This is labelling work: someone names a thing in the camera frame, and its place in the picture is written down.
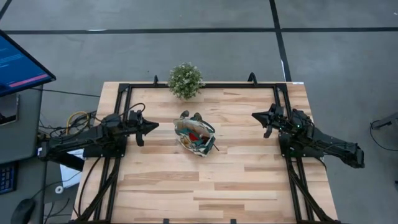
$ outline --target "computer screen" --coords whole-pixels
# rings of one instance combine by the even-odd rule
[[[52,80],[54,75],[0,31],[0,96]]]

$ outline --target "small green plant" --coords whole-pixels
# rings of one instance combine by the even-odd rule
[[[202,81],[201,73],[196,66],[182,63],[170,70],[168,85],[177,98],[187,100],[200,93],[199,89],[205,85]]]

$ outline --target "wooden tabletop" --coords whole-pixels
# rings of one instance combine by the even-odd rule
[[[99,118],[113,112],[118,86],[117,82],[104,83]],[[311,115],[304,85],[287,86],[292,108]],[[229,223],[232,218],[238,223],[295,223],[277,131],[264,139],[265,129],[251,116],[253,112],[267,111],[274,103],[271,89],[209,88],[182,101],[166,88],[136,88],[131,97],[131,105],[134,103],[145,103],[145,119],[160,126],[144,136],[144,147],[136,146],[134,135],[128,139],[112,223],[161,223],[163,218],[171,223]],[[191,115],[199,112],[216,129],[215,144],[220,151],[213,148],[208,157],[199,157],[178,143],[172,121],[184,110]],[[95,160],[86,160],[80,183]],[[97,163],[88,179],[82,211],[98,192],[103,161]],[[303,162],[311,194],[326,214],[337,219],[325,168],[313,158],[303,158]],[[299,197],[306,218],[301,193]],[[108,194],[104,199],[102,218]]]

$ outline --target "yellow cable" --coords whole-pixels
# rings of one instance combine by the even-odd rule
[[[68,121],[67,121],[67,130],[66,130],[66,131],[67,131],[67,132],[66,132],[67,135],[69,134],[69,125],[70,125],[70,121],[72,120],[72,118],[73,118],[74,116],[79,115],[79,114],[81,114],[81,115],[86,115],[87,122],[88,122],[89,116],[88,116],[88,114],[87,114],[86,112],[84,112],[84,111],[79,111],[79,112],[73,113],[72,115],[69,116]]]

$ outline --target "bag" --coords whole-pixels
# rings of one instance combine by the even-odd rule
[[[180,119],[174,120],[175,133],[183,147],[196,155],[206,157],[216,141],[215,129],[202,120],[199,113],[188,118],[189,111],[184,111]]]

